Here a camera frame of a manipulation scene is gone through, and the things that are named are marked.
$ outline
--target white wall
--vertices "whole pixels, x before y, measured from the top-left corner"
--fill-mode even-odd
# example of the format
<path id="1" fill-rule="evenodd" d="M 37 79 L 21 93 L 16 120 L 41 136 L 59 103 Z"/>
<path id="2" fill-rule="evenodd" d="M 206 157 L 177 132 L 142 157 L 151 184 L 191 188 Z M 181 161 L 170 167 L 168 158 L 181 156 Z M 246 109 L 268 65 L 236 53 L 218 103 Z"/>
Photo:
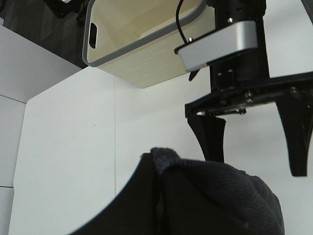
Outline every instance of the white wall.
<path id="1" fill-rule="evenodd" d="M 0 235 L 8 234 L 25 103 L 80 70 L 0 25 Z"/>
<path id="2" fill-rule="evenodd" d="M 0 96 L 0 187 L 13 187 L 25 104 Z"/>
<path id="3" fill-rule="evenodd" d="M 313 71 L 313 27 L 301 1 L 267 2 L 270 74 Z M 26 106 L 9 234 L 66 234 L 87 222 L 113 199 L 114 187 L 116 193 L 123 188 L 139 156 L 152 147 L 203 159 L 184 104 L 208 91 L 208 68 L 192 83 L 186 74 L 144 90 L 87 68 L 33 98 Z M 276 193 L 286 235 L 311 235 L 312 152 L 309 176 L 292 177 L 274 104 L 226 120 L 225 161 L 260 176 Z M 101 123 L 97 131 L 93 123 Z"/>
<path id="4" fill-rule="evenodd" d="M 26 103 L 80 70 L 0 25 L 0 95 Z"/>
<path id="5" fill-rule="evenodd" d="M 0 188 L 0 235 L 7 235 L 9 232 L 13 196 L 13 188 Z"/>

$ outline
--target black cable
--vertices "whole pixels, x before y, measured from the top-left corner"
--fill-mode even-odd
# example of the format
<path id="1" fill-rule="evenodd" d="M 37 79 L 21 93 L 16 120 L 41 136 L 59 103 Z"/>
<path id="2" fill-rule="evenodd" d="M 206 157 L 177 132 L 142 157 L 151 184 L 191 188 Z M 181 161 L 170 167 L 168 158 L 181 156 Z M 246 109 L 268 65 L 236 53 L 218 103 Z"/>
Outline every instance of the black cable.
<path id="1" fill-rule="evenodd" d="M 184 2 L 184 0 L 180 0 L 179 3 L 178 3 L 177 9 L 176 9 L 176 25 L 177 25 L 177 29 L 178 29 L 178 31 L 180 33 L 181 38 L 183 39 L 184 43 L 187 44 L 188 42 L 186 40 L 186 37 L 185 37 L 184 33 L 182 32 L 182 29 L 181 29 L 180 23 L 179 23 L 179 12 L 180 12 L 180 8 L 181 8 L 183 2 Z M 196 77 L 198 72 L 199 72 L 199 70 L 192 71 L 189 74 L 189 81 L 192 81 Z"/>
<path id="2" fill-rule="evenodd" d="M 184 0 L 180 0 L 178 3 L 177 9 L 176 9 L 176 25 L 177 25 L 177 29 L 180 33 L 181 38 L 183 39 L 184 43 L 187 44 L 187 40 L 185 38 L 184 33 L 182 32 L 182 29 L 181 29 L 180 23 L 179 23 L 179 12 L 180 12 L 180 8 L 181 8 L 181 5 L 183 2 L 184 2 Z"/>

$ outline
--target black metal bracket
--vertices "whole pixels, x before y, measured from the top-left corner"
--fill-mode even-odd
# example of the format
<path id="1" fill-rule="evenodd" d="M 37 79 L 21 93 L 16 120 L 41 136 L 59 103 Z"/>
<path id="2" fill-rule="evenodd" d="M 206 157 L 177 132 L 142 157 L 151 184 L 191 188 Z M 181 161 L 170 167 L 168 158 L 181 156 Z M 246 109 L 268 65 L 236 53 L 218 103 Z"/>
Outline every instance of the black metal bracket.
<path id="1" fill-rule="evenodd" d="M 313 128 L 313 72 L 266 81 L 242 82 L 239 87 L 212 92 L 185 105 L 185 115 L 206 160 L 223 162 L 225 120 L 216 116 L 244 114 L 246 108 L 276 102 L 288 145 L 293 176 L 307 175 Z"/>

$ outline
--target bin handle hole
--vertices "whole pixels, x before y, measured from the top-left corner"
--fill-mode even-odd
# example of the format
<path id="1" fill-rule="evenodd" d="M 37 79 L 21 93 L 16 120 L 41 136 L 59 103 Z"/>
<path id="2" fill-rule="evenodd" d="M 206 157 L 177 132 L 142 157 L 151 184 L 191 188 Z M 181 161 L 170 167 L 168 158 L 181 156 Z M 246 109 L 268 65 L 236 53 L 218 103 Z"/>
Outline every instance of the bin handle hole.
<path id="1" fill-rule="evenodd" d="M 90 24 L 90 36 L 89 36 L 89 45 L 95 49 L 97 42 L 97 26 L 94 23 Z"/>

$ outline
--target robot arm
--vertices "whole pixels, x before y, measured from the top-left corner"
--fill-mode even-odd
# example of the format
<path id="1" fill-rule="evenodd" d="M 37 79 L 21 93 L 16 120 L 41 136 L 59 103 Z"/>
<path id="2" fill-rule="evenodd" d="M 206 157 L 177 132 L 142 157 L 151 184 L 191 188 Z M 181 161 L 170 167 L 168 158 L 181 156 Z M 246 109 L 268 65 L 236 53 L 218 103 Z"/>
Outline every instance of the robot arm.
<path id="1" fill-rule="evenodd" d="M 313 72 L 269 77 L 265 0 L 207 0 L 216 29 L 175 49 L 187 71 L 210 66 L 211 93 L 185 105 L 188 124 L 206 160 L 223 162 L 225 120 L 246 108 L 276 102 L 293 176 L 307 175 L 313 128 Z"/>

